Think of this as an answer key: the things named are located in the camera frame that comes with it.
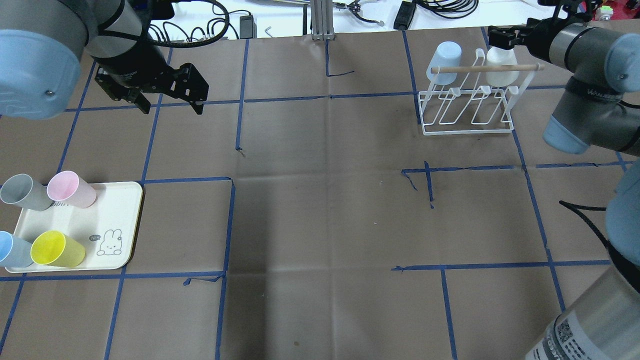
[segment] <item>rabbit illustration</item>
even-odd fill
[[[120,255],[122,253],[122,230],[107,230],[96,255]]]

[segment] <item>white label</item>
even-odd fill
[[[541,340],[533,349],[524,357],[524,360],[549,360],[543,347],[544,340]]]
[[[571,360],[611,360],[589,339],[575,311],[556,325],[556,338],[564,354]]]

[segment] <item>power adapter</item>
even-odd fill
[[[240,38],[257,38],[258,29],[253,15],[240,16]]]
[[[410,3],[408,1],[400,3],[400,9],[398,9],[396,21],[394,21],[394,29],[401,31],[407,30],[409,25],[411,25],[414,13],[415,3]]]

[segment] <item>yellow cup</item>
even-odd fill
[[[33,242],[31,259],[40,265],[73,268],[84,260],[84,246],[59,231],[50,230]]]

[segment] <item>qr code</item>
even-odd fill
[[[573,332],[571,331],[571,327],[569,326],[568,319],[564,319],[564,321],[562,321],[560,325],[557,326],[556,332],[558,335],[558,340],[560,340],[561,343],[566,343],[573,337]]]

